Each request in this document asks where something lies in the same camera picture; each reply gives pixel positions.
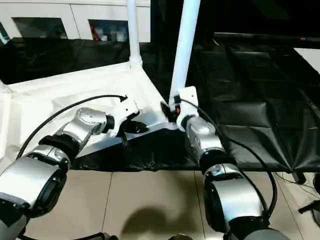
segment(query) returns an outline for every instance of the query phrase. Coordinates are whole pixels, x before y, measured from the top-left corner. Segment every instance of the white frame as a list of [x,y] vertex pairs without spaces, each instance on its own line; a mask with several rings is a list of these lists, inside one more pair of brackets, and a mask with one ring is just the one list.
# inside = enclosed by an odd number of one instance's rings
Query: white frame
[[[128,21],[126,6],[72,4],[71,9],[81,39],[92,40],[89,20]],[[137,7],[139,42],[148,43],[151,39],[150,7]]]
[[68,39],[80,38],[69,4],[0,3],[0,22],[6,33],[10,39],[21,38],[12,18],[60,18]]
[[[137,138],[163,128],[176,128],[172,123],[168,123],[160,104],[164,102],[164,99],[142,68],[137,31],[136,0],[127,0],[127,4],[130,39],[129,62],[69,72],[5,86],[14,94],[12,94],[10,102],[9,126],[6,128],[8,129],[7,141],[6,143],[0,142],[0,148],[17,146],[18,149],[25,141],[26,136],[34,130],[34,127],[52,113],[54,102],[61,106],[77,101],[77,98],[83,99],[86,95],[88,97],[88,95],[119,94],[127,95],[135,100],[140,109],[140,115],[135,120],[145,123],[149,131],[141,134],[128,134],[128,139]],[[114,105],[115,103],[108,103],[108,100],[104,99],[102,107],[100,107],[102,109],[97,109],[108,112],[107,108]],[[53,134],[61,127],[63,121],[68,120],[66,118],[57,119],[44,128],[42,134]],[[27,151],[37,145],[38,140],[33,139]],[[96,152],[119,142],[118,138],[108,138],[103,134],[95,136],[90,139],[79,156]],[[6,159],[13,161],[16,154],[12,147],[6,148]]]

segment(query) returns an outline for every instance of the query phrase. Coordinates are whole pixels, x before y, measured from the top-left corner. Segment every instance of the robotic arm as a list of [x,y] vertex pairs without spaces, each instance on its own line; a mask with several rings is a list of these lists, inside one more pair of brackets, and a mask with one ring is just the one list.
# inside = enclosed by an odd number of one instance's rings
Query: robotic arm
[[268,227],[257,191],[224,148],[215,127],[201,118],[194,106],[180,99],[198,106],[196,88],[178,92],[173,118],[178,128],[186,132],[187,148],[202,170],[205,215],[211,228],[229,233],[229,239],[288,240]]
[[120,125],[139,114],[133,100],[119,103],[111,114],[83,107],[54,135],[45,136],[31,152],[0,175],[0,240],[15,240],[30,218],[49,213],[67,180],[67,172],[93,135],[115,137]]

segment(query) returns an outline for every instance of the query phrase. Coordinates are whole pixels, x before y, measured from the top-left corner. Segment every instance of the black cable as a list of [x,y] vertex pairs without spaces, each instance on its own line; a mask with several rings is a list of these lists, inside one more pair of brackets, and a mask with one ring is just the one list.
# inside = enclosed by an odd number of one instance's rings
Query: black cable
[[60,109],[59,111],[55,112],[54,114],[52,114],[50,117],[48,117],[44,122],[42,122],[29,136],[28,138],[25,140],[25,142],[23,143],[22,147],[20,148],[20,151],[18,153],[18,155],[16,156],[16,160],[21,158],[22,155],[24,154],[24,151],[26,150],[28,144],[30,143],[30,141],[34,138],[34,136],[45,126],[47,125],[50,121],[52,121],[55,117],[57,117],[58,115],[62,114],[63,112],[78,106],[80,104],[89,102],[91,100],[95,100],[95,99],[101,99],[101,98],[119,98],[120,101],[124,101],[125,99],[127,99],[126,96],[120,96],[120,95],[113,95],[113,94],[109,94],[109,95],[98,95],[98,96],[92,96],[92,97],[88,97],[86,99],[83,99],[81,101],[77,101],[73,104],[70,104],[62,109]]
[[[270,203],[270,206],[267,210],[267,214],[268,214],[268,218],[270,218],[271,214],[273,213],[275,207],[276,207],[276,203],[277,203],[277,199],[278,199],[278,188],[277,188],[277,184],[276,184],[276,180],[274,178],[274,176],[272,175],[271,171],[269,170],[268,166],[266,165],[266,163],[261,159],[261,157],[259,157],[258,154],[256,154],[256,152],[254,152],[250,147],[236,141],[236,140],[233,140],[229,137],[226,137],[220,130],[220,128],[218,127],[218,125],[211,119],[211,117],[204,111],[202,110],[199,106],[193,104],[192,102],[188,101],[188,100],[184,100],[184,99],[180,99],[180,101],[183,101],[183,102],[186,102],[192,106],[194,106],[195,108],[197,108],[197,110],[215,127],[216,131],[217,131],[217,134],[219,137],[226,139],[246,150],[248,150],[259,162],[260,164],[262,165],[262,167],[265,169],[266,173],[268,174],[269,178],[270,178],[270,182],[271,182],[271,185],[272,185],[272,200],[271,200],[271,203]],[[262,194],[260,193],[260,191],[257,189],[257,194],[259,195],[259,197],[262,197]]]
[[317,195],[315,195],[315,194],[313,194],[313,193],[305,190],[302,186],[307,187],[307,188],[310,188],[310,189],[316,191],[316,189],[315,189],[314,187],[309,186],[309,185],[306,185],[306,184],[299,184],[299,183],[296,183],[295,181],[290,181],[290,180],[288,180],[288,179],[286,179],[286,178],[283,177],[283,174],[284,174],[284,173],[282,173],[282,176],[280,176],[277,172],[275,172],[275,174],[276,174],[279,178],[281,178],[285,183],[298,185],[298,186],[299,186],[303,191],[305,191],[306,193],[308,193],[308,194],[316,197],[317,199],[320,199],[319,196],[317,196]]

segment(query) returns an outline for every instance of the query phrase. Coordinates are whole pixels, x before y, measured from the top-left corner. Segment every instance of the white cabinet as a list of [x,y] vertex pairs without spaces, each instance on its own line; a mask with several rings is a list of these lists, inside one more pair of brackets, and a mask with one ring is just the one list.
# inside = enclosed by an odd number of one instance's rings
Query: white cabinet
[[[69,4],[0,3],[0,22],[11,39],[45,37],[46,33],[55,31],[61,31],[68,39],[79,38]],[[43,30],[49,29],[53,23],[60,29]]]
[[[151,0],[136,6],[139,41],[150,42]],[[129,39],[127,0],[0,0],[0,23],[10,39]]]
[[[128,40],[126,6],[72,4],[71,8],[81,39],[92,40],[91,28],[99,28],[108,41]],[[137,7],[137,22],[139,41],[150,42],[150,7]]]

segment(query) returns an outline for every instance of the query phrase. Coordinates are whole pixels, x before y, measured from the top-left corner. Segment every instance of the tiled floor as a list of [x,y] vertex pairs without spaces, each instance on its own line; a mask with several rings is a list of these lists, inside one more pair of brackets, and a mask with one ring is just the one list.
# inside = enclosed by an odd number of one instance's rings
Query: tiled floor
[[[261,172],[248,175],[269,203],[272,190],[268,176]],[[317,239],[320,228],[311,214],[297,211],[315,197],[279,177],[276,180],[278,202],[271,227],[291,240]],[[222,234],[207,224],[202,174],[193,171],[70,171],[57,206],[51,213],[32,219],[26,235],[70,240],[101,231],[120,240],[167,240],[178,233],[194,240],[222,240]]]

